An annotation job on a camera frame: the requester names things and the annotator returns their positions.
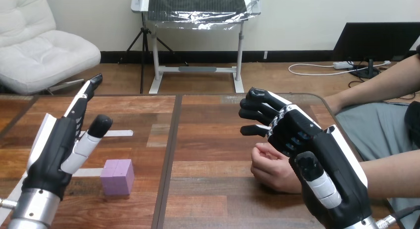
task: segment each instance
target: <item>purple cube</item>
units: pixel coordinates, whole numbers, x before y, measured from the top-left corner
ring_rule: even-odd
[[[105,195],[129,195],[134,183],[131,160],[107,160],[101,182]]]

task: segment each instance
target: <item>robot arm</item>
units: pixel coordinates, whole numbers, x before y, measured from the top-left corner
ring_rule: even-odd
[[[46,114],[31,149],[28,176],[23,180],[17,203],[2,200],[0,206],[13,209],[9,229],[47,229],[74,174],[87,160],[112,120],[98,115],[81,137],[80,130],[88,101],[102,82],[99,74],[88,80],[62,118]]]
[[[307,208],[326,228],[378,228],[366,175],[335,125],[322,130],[297,105],[265,90],[252,88],[240,106],[240,117],[262,123],[243,126],[241,133],[266,137],[290,157]],[[394,222],[389,216],[378,223],[386,228]]]

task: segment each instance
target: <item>wrist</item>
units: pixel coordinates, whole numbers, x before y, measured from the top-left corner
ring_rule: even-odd
[[[343,107],[345,107],[343,98],[340,96],[340,93],[325,97],[324,99],[333,114],[337,114],[343,109]]]

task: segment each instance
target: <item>chair cushion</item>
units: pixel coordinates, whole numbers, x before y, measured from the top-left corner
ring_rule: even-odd
[[[91,68],[100,60],[101,53],[92,43],[52,30],[0,48],[0,82],[17,93],[31,94]]]
[[[0,47],[6,47],[54,30],[47,0],[0,0]]]

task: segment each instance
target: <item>person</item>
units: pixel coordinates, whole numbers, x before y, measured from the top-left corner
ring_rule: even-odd
[[[420,55],[409,57],[375,78],[325,98],[365,160],[361,166],[373,198],[391,198],[395,211],[420,205],[420,150],[404,122],[408,104],[386,103],[420,90]],[[269,143],[252,150],[251,172],[276,191],[300,193],[288,158]],[[419,212],[402,220],[413,228]]]

